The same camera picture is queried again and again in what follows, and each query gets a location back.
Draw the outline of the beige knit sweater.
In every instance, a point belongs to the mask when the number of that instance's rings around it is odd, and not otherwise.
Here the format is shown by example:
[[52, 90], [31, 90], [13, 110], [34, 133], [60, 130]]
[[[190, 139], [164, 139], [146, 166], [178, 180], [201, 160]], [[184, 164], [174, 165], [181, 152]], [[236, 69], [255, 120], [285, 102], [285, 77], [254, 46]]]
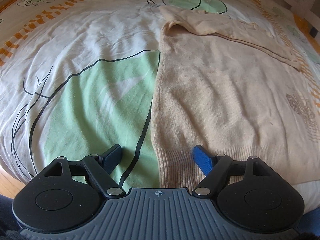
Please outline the beige knit sweater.
[[161, 187], [193, 189], [195, 145], [257, 156], [292, 185], [319, 180], [319, 109], [291, 50], [255, 23], [162, 6], [151, 140]]

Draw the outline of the white leaf pattern duvet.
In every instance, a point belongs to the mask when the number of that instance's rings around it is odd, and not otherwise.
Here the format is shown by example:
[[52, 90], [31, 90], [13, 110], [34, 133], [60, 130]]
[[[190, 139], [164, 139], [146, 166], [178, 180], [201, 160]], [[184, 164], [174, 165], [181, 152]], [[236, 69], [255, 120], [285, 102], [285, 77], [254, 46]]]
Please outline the white leaf pattern duvet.
[[[21, 0], [1, 12], [1, 166], [10, 175], [28, 183], [60, 155], [120, 144], [116, 182], [161, 187], [151, 110], [165, 5], [264, 29], [293, 52], [319, 109], [319, 55], [273, 1]], [[319, 180], [292, 186], [306, 212], [319, 207]]]

